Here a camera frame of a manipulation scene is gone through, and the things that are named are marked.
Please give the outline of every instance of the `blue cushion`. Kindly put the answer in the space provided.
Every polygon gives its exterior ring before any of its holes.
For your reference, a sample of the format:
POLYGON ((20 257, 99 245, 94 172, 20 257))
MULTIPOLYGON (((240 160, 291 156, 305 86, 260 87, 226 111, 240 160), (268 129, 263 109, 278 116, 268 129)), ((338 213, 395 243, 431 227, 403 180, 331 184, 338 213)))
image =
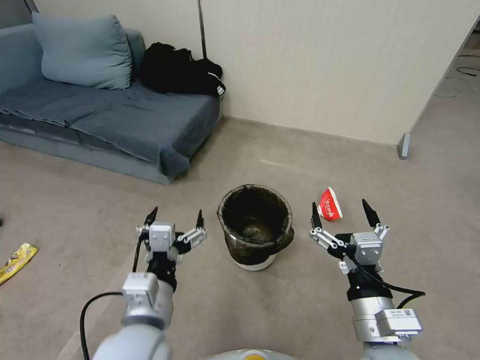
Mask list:
POLYGON ((98 89, 130 86, 132 55, 116 16, 77 20, 34 12, 32 17, 47 79, 98 89))

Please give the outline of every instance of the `black trash bag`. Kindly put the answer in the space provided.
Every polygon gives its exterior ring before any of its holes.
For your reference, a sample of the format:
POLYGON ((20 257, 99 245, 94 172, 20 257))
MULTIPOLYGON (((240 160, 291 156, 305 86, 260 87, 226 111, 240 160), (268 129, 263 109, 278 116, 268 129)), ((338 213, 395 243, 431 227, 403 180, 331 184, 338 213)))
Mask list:
POLYGON ((294 239, 289 203, 266 186, 233 189, 223 197, 217 216, 231 257, 242 265, 262 264, 294 239))

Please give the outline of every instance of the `beige carpet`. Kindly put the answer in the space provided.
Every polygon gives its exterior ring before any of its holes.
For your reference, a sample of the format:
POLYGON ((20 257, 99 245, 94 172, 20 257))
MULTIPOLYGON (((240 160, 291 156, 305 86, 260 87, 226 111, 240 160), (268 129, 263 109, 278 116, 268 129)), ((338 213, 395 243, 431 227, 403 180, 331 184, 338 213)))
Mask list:
MULTIPOLYGON (((311 202, 331 186, 344 218, 327 229, 367 230, 361 199, 368 199, 391 226, 384 278, 426 291, 411 303, 425 328, 413 342, 417 355, 478 359, 479 99, 467 85, 456 97, 435 97, 406 161, 389 146, 223 121, 171 186, 0 143, 0 255, 6 260, 22 242, 40 249, 0 287, 0 358, 79 359, 82 305, 120 287, 135 226, 155 205, 158 220, 184 230, 202 208, 209 231, 177 269, 168 332, 175 359, 244 347, 306 360, 359 358, 347 278, 308 237, 311 202), (293 211, 293 243, 258 273, 231 261, 216 218, 222 196, 245 183, 276 189, 293 211)), ((91 353, 119 328, 122 308, 119 298, 92 308, 91 353)))

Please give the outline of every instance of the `black cable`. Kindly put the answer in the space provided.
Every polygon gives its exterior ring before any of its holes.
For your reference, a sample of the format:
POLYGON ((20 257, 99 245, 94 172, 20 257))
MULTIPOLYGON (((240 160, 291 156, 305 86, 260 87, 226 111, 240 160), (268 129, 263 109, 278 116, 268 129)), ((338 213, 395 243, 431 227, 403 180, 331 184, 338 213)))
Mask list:
POLYGON ((459 73, 462 73, 462 74, 465 74, 465 75, 468 75, 468 76, 472 76, 472 77, 476 77, 477 74, 474 74, 474 73, 471 73, 471 72, 462 71, 462 69, 473 70, 473 71, 478 71, 478 72, 480 72, 480 68, 476 68, 476 67, 460 66, 460 67, 457 67, 457 68, 456 68, 456 70, 457 70, 459 73))
POLYGON ((89 348, 87 347, 87 338, 85 336, 85 314, 87 313, 87 308, 91 303, 93 303, 95 300, 110 296, 110 295, 123 295, 121 292, 118 291, 110 291, 110 292, 104 292, 98 295, 95 295, 92 297, 90 300, 86 302, 86 304, 83 306, 83 309, 81 310, 80 314, 80 344, 81 344, 81 352, 83 353, 83 358, 85 360, 90 360, 90 355, 89 355, 89 348))
POLYGON ((142 245, 142 240, 138 238, 138 242, 136 243, 135 249, 135 257, 133 258, 133 268, 131 269, 132 273, 137 272, 137 264, 139 263, 139 255, 140 255, 140 246, 142 245))
POLYGON ((402 309, 405 305, 407 305, 407 303, 409 303, 412 300, 414 300, 416 298, 419 298, 421 296, 422 295, 419 295, 419 294, 414 294, 414 295, 407 296, 405 299, 403 299, 403 301, 401 303, 398 304, 398 306, 396 308, 397 309, 402 309))
MULTIPOLYGON (((477 59, 480 59, 479 55, 458 55, 457 57, 458 58, 477 58, 477 59)), ((477 68, 477 67, 460 66, 460 67, 456 68, 456 70, 459 73, 462 73, 462 74, 465 74, 465 75, 468 75, 468 76, 472 76, 472 77, 476 77, 477 74, 474 74, 474 73, 471 73, 471 72, 465 72, 465 71, 462 71, 461 69, 473 70, 473 71, 480 72, 480 68, 477 68)))
POLYGON ((457 58, 479 58, 480 55, 458 55, 457 58))
POLYGON ((387 288, 387 289, 390 289, 390 290, 395 290, 395 291, 398 291, 400 293, 404 293, 404 294, 411 294, 412 296, 409 296, 407 297, 405 300, 403 300, 400 304, 403 306, 405 305, 406 303, 408 303, 410 300, 413 300, 413 299, 416 299, 416 298, 419 298, 421 296, 424 296, 425 295, 425 292, 424 291, 420 291, 420 290, 412 290, 412 289, 409 289, 409 288, 405 288, 405 287, 400 287, 400 286, 395 286, 395 285, 391 285, 385 281, 382 281, 380 280, 379 278, 376 278, 375 276, 373 276, 371 273, 369 273, 364 267, 363 265, 361 265, 357 259, 352 256, 350 257, 350 260, 356 265, 357 268, 360 269, 360 271, 362 273, 364 273, 365 275, 367 275, 370 279, 376 281, 377 283, 379 283, 380 285, 382 285, 383 287, 387 288))

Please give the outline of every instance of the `white wall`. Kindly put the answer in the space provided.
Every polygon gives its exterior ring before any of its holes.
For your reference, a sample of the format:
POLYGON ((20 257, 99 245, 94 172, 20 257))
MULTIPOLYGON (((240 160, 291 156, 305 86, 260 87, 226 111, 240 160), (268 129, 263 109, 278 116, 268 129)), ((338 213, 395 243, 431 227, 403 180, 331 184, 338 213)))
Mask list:
MULTIPOLYGON (((480 14, 478 0, 202 0, 226 115, 396 144, 480 14)), ((200 56, 196 0, 35 0, 45 14, 115 13, 146 42, 200 56)))

